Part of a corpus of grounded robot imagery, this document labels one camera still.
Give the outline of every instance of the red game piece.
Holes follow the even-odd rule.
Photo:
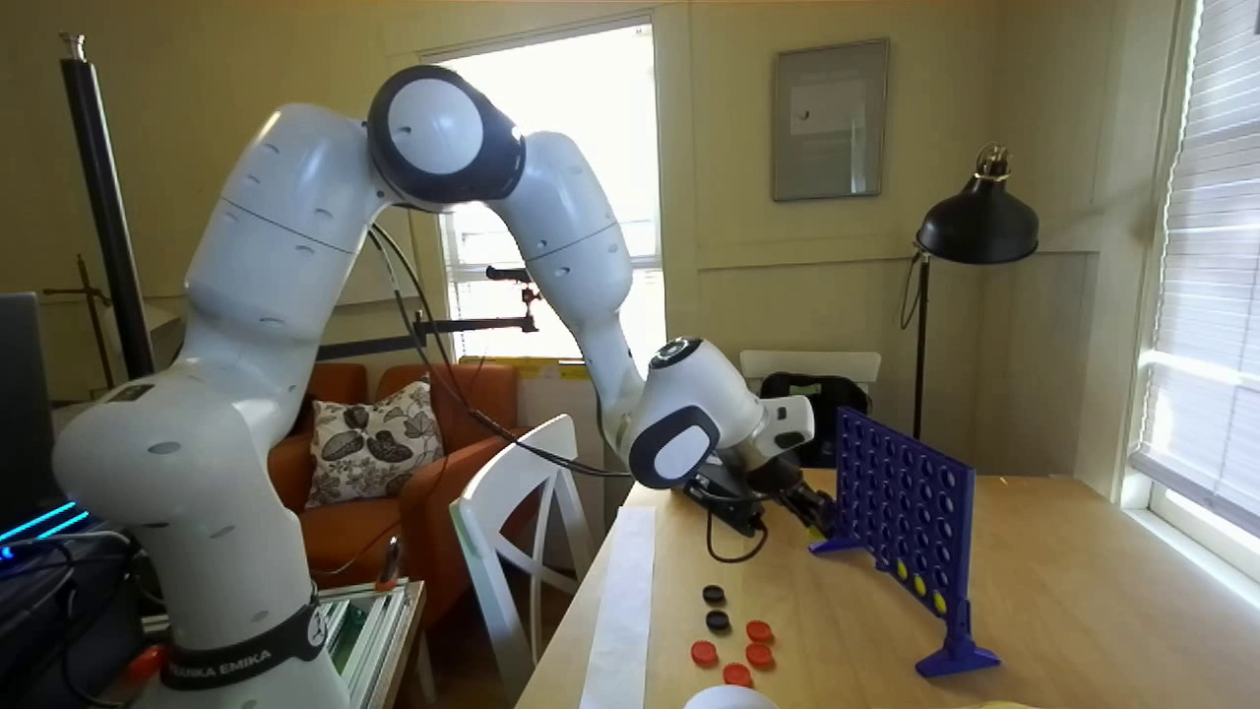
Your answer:
[[[712,640],[692,640],[692,663],[704,667],[704,668],[716,667],[716,646]]]
[[[748,667],[755,667],[755,668],[776,668],[776,649],[772,649],[767,640],[754,640],[754,646],[743,649],[743,656],[748,656]]]
[[[748,622],[748,639],[754,640],[776,640],[776,631],[772,631],[772,622]]]
[[[729,663],[729,667],[721,668],[721,682],[729,682],[729,684],[748,684],[748,690],[754,690],[754,673],[748,673],[748,667],[739,667],[739,663]]]

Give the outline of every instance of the black lamp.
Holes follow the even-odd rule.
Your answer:
[[[923,435],[923,382],[928,353],[928,254],[958,263],[1016,263],[1036,250],[1036,214],[1010,191],[1010,149],[990,144],[968,185],[933,206],[918,229],[918,359],[914,435]]]

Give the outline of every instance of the sofa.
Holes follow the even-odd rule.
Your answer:
[[[381,400],[423,379],[428,382],[440,456],[423,459],[401,488],[386,495],[310,504],[314,408],[327,408],[327,400]],[[408,580],[424,580],[423,627],[428,631],[440,622],[470,589],[450,504],[508,442],[481,416],[517,432],[517,408],[520,379],[506,362],[456,362],[433,370],[407,362],[381,370],[374,386],[363,362],[318,362],[296,430],[269,456],[281,500],[303,523],[310,580],[318,585],[342,585],[381,580],[397,565]]]

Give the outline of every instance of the beige wall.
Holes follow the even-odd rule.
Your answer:
[[[1016,269],[936,269],[924,435],[981,468],[1071,468],[1111,483],[1125,425],[1140,274],[1178,0],[45,0],[0,4],[0,286],[101,279],[55,59],[88,30],[101,69],[146,296],[179,308],[206,214],[263,112],[363,112],[418,53],[651,17],[663,82],[670,330],[743,345],[881,350],[880,413],[911,425],[907,263],[923,214],[990,140],[1042,216]],[[767,200],[772,53],[885,36],[885,190]],[[428,290],[428,216],[394,216]],[[55,386],[99,386],[84,309],[55,302]],[[342,308],[334,333],[381,333]]]

